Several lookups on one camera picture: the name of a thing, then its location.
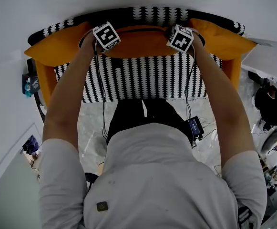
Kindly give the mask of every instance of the wire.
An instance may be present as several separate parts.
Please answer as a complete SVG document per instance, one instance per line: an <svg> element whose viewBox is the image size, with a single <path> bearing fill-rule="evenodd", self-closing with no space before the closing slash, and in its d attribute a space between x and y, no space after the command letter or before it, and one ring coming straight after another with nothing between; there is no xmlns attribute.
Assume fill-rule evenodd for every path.
<svg viewBox="0 0 277 229"><path fill-rule="evenodd" d="M103 115L102 136L103 136L105 139L108 139L108 133L107 133L107 131L106 131L106 129L105 129L105 116L104 116L104 111L105 111L104 102L105 102L106 95L105 95L105 89L104 89L104 86L103 86L103 81L102 81L102 77L101 77L100 69L99 69L98 54L97 54L97 40L96 40L96 42L95 42L94 53L95 53L95 64L96 64L97 76L98 76L98 79L100 79L101 94L102 94L102 96L103 96L103 101L102 101L102 115Z"/></svg>
<svg viewBox="0 0 277 229"><path fill-rule="evenodd" d="M213 124L216 123L216 121L213 121L213 122L211 122L211 123L208 123L208 122L207 122L207 119L206 119L206 118L203 118L203 117L199 118L199 120L201 120L201 119L204 119L204 120L205 120L205 122L201 123L201 125L206 124L206 125L202 126L202 128L206 128L206 127L208 127L209 125L213 125Z"/></svg>
<svg viewBox="0 0 277 229"><path fill-rule="evenodd" d="M216 171L216 173L217 173L217 176L220 175L219 172L216 170L216 167L218 167L218 166L221 166L221 165L214 166L214 169L215 169L215 171Z"/></svg>
<svg viewBox="0 0 277 229"><path fill-rule="evenodd" d="M213 129L210 133L208 133L206 136L204 136L203 138L201 138L201 140L203 140L205 137L207 137L209 134L211 134L212 132L214 132L216 129Z"/></svg>
<svg viewBox="0 0 277 229"><path fill-rule="evenodd" d="M191 74L192 74L192 72L193 72L193 70L194 70L194 68L195 68L195 66L196 66L196 63L195 63L195 47L191 44L191 46L192 46L192 48L193 48L193 50L194 50L194 63L193 63L193 65L192 65L192 68L191 68L191 71L190 71L190 73L189 73L189 76L187 77L187 81L186 81L186 87L185 87L185 90L184 90L184 94L185 94L185 98L186 98L186 118L187 118L187 121L188 121L188 124L189 124L189 128L190 128L190 130L191 130L191 133L192 133L192 137L193 137L193 146L192 146L192 148L194 148L194 147L196 147L196 143L195 143L195 141L194 141L194 134L193 134L193 132L192 132L192 129L191 129L191 127L190 127L190 122L189 122L189 120L190 120L190 118L191 118L191 108L190 108L190 105L189 105L189 103L188 103L188 85L189 85L189 80L190 80L190 77L191 77Z"/></svg>
<svg viewBox="0 0 277 229"><path fill-rule="evenodd" d="M35 170L35 169L36 169L36 167L34 167L34 166L33 166L33 164L34 164L34 160L33 160L33 159L31 159L31 160L30 160L30 166L31 166L31 168L32 168L33 170Z"/></svg>

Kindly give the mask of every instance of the black cable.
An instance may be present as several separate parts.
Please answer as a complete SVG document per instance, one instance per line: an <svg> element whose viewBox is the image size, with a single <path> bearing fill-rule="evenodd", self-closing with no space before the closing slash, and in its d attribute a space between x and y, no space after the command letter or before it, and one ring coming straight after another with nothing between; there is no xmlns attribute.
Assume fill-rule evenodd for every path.
<svg viewBox="0 0 277 229"><path fill-rule="evenodd" d="M101 85L101 94L103 96L103 101L102 101L102 114L103 114L103 129L102 129L102 136L107 139L108 138L108 133L105 129L105 116L104 116L104 112L105 112L105 98L106 98L106 94L105 94L105 89L104 89L104 85L103 85L103 81L102 81L102 77L100 74L100 69L99 69L99 62L98 62L98 53L97 53L97 40L95 42L95 48L94 48L94 53L95 53L95 65L96 65L96 71L97 71L97 76L100 79L100 85Z"/></svg>
<svg viewBox="0 0 277 229"><path fill-rule="evenodd" d="M35 170L35 169L36 169L36 167L34 167L34 166L33 166L33 164L34 164L34 160L33 160L33 159L31 159L31 160L30 160L30 166L31 166L31 168L32 168L33 170Z"/></svg>
<svg viewBox="0 0 277 229"><path fill-rule="evenodd" d="M201 138L201 140L203 140L205 137L207 137L209 134L213 133L216 129L213 129L210 133L208 133L206 136L204 136L203 138Z"/></svg>
<svg viewBox="0 0 277 229"><path fill-rule="evenodd" d="M87 189L87 192L89 192L91 190L92 187L92 183L90 182L89 188Z"/></svg>
<svg viewBox="0 0 277 229"><path fill-rule="evenodd" d="M194 48L194 46L193 45L191 45L192 46L192 48L193 48L193 50L194 50L194 63L193 63L193 65L192 65L192 68L191 68L191 71L190 71L190 73L189 73L189 76L187 77L187 80L186 80L186 87L185 87L185 90L184 90L184 94L185 94L185 99L186 99L186 117L187 117L187 121L188 121L188 124L189 124L189 128L190 128L190 130L191 130L191 133L192 133L192 138L193 138L193 145L192 145L192 148L194 148L194 147L196 147L196 143L195 143L195 141L194 141L194 134L193 134L193 132L192 132L192 129L191 129L191 126L190 126L190 123L189 123L189 120L190 120L190 118L191 118L191 108L190 108L190 105L189 105L189 103L188 103L188 95L189 95L189 92L188 92L188 85L189 85L189 80L190 80L190 77L191 77L191 74L192 74L192 72L194 71L194 69L195 69L195 67L196 67L196 62L195 62L195 48Z"/></svg>

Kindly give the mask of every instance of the marble floor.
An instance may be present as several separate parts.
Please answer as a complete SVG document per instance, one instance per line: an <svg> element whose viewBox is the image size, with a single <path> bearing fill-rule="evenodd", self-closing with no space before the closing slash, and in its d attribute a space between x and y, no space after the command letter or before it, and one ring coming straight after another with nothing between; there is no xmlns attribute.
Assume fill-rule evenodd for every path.
<svg viewBox="0 0 277 229"><path fill-rule="evenodd" d="M260 150L263 142L274 131L264 133L256 128L260 120L259 111L252 105L251 97L257 91L258 85L250 80L247 71L242 70L238 93L244 104L256 149ZM185 100L168 100L179 115L186 119ZM197 142L193 154L198 161L208 165L216 174L221 171L220 150L217 138L216 123L208 99L191 99L192 117L198 116L204 127L204 139ZM105 123L109 129L117 103L105 104ZM79 154L85 172L96 174L97 166L104 161L106 142L102 136L103 116L102 103L82 104L78 121Z"/></svg>

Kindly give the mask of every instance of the white box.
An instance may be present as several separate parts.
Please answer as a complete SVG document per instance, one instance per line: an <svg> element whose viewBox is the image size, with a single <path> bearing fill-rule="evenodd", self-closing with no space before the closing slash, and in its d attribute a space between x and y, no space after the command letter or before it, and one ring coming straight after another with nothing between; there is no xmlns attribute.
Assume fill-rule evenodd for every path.
<svg viewBox="0 0 277 229"><path fill-rule="evenodd" d="M186 53L193 40L191 29L176 25L166 45Z"/></svg>
<svg viewBox="0 0 277 229"><path fill-rule="evenodd" d="M109 22L95 27L92 32L104 51L110 50L113 46L121 42L120 37Z"/></svg>

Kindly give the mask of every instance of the orange cushion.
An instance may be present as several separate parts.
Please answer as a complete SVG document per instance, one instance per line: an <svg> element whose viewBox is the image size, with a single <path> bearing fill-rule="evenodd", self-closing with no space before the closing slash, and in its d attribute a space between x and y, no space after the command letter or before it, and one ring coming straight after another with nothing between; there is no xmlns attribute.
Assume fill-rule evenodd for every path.
<svg viewBox="0 0 277 229"><path fill-rule="evenodd" d="M46 106L48 107L52 92L57 84L56 73L54 72L53 68L48 67L39 61L36 61L35 65L39 77L42 95Z"/></svg>
<svg viewBox="0 0 277 229"><path fill-rule="evenodd" d="M92 27L88 22L57 31L25 51L35 61L47 66L70 62L78 51L82 36Z"/></svg>
<svg viewBox="0 0 277 229"><path fill-rule="evenodd" d="M222 70L229 78L231 84L238 89L241 74L241 57L222 61Z"/></svg>
<svg viewBox="0 0 277 229"><path fill-rule="evenodd" d="M191 19L188 27L195 28L205 39L205 49L222 60L240 57L256 43L209 21Z"/></svg>
<svg viewBox="0 0 277 229"><path fill-rule="evenodd" d="M177 51L166 46L169 38L169 36L166 37L167 29L168 27L152 25L135 25L117 29L121 42L104 54L123 59L174 55Z"/></svg>

